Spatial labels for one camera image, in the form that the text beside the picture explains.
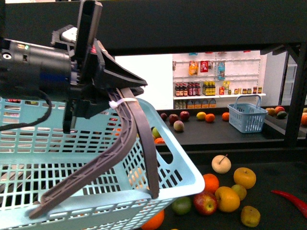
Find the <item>basket handle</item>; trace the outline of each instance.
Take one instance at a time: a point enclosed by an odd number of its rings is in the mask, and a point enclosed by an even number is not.
[[[256,95],[241,95],[241,96],[238,96],[236,98],[236,102],[235,102],[234,108],[236,108],[236,104],[237,104],[237,102],[238,102],[240,97],[255,97],[255,96],[258,97],[258,101],[256,103],[256,108],[258,109],[258,107],[261,106],[261,97],[259,95],[257,95],[257,94]]]

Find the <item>zip tie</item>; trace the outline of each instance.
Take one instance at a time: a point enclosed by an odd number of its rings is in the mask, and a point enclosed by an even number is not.
[[[122,98],[119,99],[117,102],[115,101],[110,101],[109,105],[112,109],[117,108],[120,104],[122,104],[123,102],[137,102],[138,100],[136,98]]]

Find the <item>avocado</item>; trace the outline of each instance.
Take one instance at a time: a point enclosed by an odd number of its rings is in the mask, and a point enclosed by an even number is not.
[[[286,116],[287,116],[287,113],[286,113],[285,111],[280,111],[280,112],[277,114],[277,118],[278,118],[278,119],[284,119]]]

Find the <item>black cable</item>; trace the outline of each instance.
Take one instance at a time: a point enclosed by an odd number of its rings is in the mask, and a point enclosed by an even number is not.
[[[8,124],[8,125],[0,126],[0,131],[14,129],[14,128],[23,128],[23,127],[28,127],[28,126],[35,126],[39,123],[46,121],[49,118],[51,114],[51,109],[52,109],[52,102],[46,93],[44,93],[43,91],[39,91],[39,92],[40,92],[39,98],[45,100],[47,104],[49,105],[47,112],[45,112],[45,114],[41,118],[37,119],[36,121],[32,123]]]

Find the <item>blue basket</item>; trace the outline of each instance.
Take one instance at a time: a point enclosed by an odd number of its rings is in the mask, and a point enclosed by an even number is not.
[[[237,103],[241,97],[257,96],[256,103]],[[236,99],[234,104],[229,104],[229,123],[241,133],[258,133],[262,131],[265,116],[268,111],[261,107],[261,97],[259,95],[243,95]]]
[[[126,158],[37,219],[29,213],[41,195],[112,146],[120,120],[108,109],[78,118],[71,134],[62,132],[65,104],[53,103],[50,118],[35,126],[0,133],[0,229],[130,230],[141,227],[177,197],[199,193],[204,180],[156,110],[139,99],[151,127],[157,127],[172,153],[166,163],[157,152],[160,193],[151,199],[139,138]],[[0,121],[29,123],[47,110],[44,102],[0,98]]]

